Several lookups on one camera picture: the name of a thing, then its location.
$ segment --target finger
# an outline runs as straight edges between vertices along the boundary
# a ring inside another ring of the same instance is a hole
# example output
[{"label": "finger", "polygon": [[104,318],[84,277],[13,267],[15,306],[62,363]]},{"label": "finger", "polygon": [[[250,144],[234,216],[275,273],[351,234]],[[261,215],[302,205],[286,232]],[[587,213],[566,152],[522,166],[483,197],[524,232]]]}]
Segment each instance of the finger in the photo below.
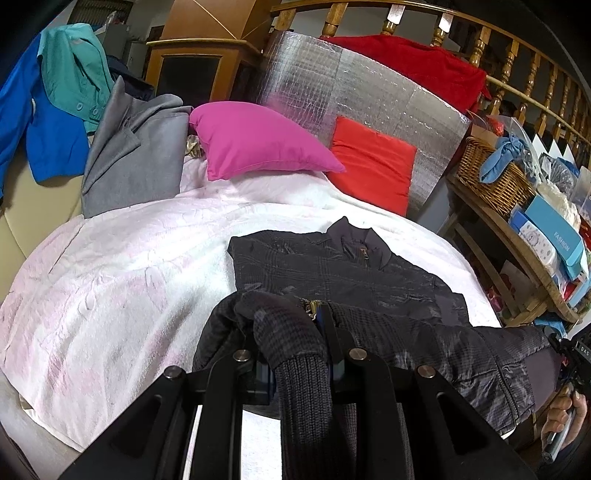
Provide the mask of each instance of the finger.
[{"label": "finger", "polygon": [[550,420],[546,422],[544,425],[544,433],[556,432],[560,433],[564,430],[564,423],[560,423],[559,421]]},{"label": "finger", "polygon": [[568,435],[564,440],[564,445],[562,448],[568,447],[577,436],[581,432],[581,428],[583,427],[583,423],[585,421],[585,417],[587,416],[587,399],[585,399],[584,395],[575,392],[573,395],[573,404],[575,407],[575,416],[573,419],[573,423],[570,426],[570,430]]},{"label": "finger", "polygon": [[552,408],[552,410],[550,410],[548,412],[548,420],[554,420],[557,421],[558,423],[566,423],[567,420],[569,419],[569,415],[566,413],[565,410],[559,410],[557,408]]},{"label": "finger", "polygon": [[550,408],[556,408],[558,410],[568,410],[573,406],[573,400],[568,397],[557,397],[551,404]]},{"label": "finger", "polygon": [[585,395],[575,392],[573,394],[573,405],[577,410],[577,415],[580,414],[583,417],[587,415],[587,399]]}]

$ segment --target metal bolt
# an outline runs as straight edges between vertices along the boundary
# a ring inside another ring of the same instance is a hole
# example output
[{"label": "metal bolt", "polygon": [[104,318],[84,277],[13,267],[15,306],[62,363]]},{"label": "metal bolt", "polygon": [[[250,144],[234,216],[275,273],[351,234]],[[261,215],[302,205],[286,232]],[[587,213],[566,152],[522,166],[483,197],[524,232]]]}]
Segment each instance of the metal bolt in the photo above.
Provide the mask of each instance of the metal bolt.
[{"label": "metal bolt", "polygon": [[170,367],[166,367],[164,370],[164,376],[169,380],[174,380],[175,378],[180,377],[183,373],[183,369],[178,367],[177,365],[171,365]]},{"label": "metal bolt", "polygon": [[430,365],[421,365],[418,367],[418,374],[424,378],[433,378],[435,377],[436,370],[431,367]]},{"label": "metal bolt", "polygon": [[368,353],[362,348],[352,348],[349,350],[349,356],[353,360],[365,360],[368,357]]},{"label": "metal bolt", "polygon": [[236,362],[246,362],[250,360],[251,353],[248,350],[236,350],[233,357]]}]

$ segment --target red blanket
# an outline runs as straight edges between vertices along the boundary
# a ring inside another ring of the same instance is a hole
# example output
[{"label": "red blanket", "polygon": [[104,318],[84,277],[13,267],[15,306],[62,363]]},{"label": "red blanket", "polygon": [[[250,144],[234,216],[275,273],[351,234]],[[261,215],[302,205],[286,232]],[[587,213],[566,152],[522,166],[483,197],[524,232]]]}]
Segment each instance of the red blanket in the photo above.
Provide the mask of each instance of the red blanket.
[{"label": "red blanket", "polygon": [[396,70],[461,113],[476,112],[480,93],[490,98],[485,85],[486,72],[441,47],[390,35],[321,38]]}]

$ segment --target pink pillow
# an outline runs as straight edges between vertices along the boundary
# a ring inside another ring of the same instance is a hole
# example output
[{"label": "pink pillow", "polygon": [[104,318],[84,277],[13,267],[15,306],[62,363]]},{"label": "pink pillow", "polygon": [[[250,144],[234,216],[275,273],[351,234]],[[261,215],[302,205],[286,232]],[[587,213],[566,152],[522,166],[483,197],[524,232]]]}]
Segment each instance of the pink pillow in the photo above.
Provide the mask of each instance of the pink pillow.
[{"label": "pink pillow", "polygon": [[210,181],[253,170],[345,171],[314,135],[255,103],[205,103],[193,110],[189,124],[206,153]]}]

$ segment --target jacket collar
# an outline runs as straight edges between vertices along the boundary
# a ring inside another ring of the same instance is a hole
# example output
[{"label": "jacket collar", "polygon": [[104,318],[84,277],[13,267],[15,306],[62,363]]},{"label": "jacket collar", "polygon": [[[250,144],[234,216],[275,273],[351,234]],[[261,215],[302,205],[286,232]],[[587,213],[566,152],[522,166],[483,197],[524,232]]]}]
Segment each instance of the jacket collar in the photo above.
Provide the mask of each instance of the jacket collar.
[{"label": "jacket collar", "polygon": [[358,228],[349,223],[347,217],[343,217],[340,220],[333,223],[326,234],[330,237],[336,248],[343,251],[345,245],[364,244],[368,251],[371,251],[371,258],[377,255],[381,256],[379,261],[379,267],[384,268],[390,258],[392,257],[392,251],[382,240],[382,238],[374,232],[372,228]]}]

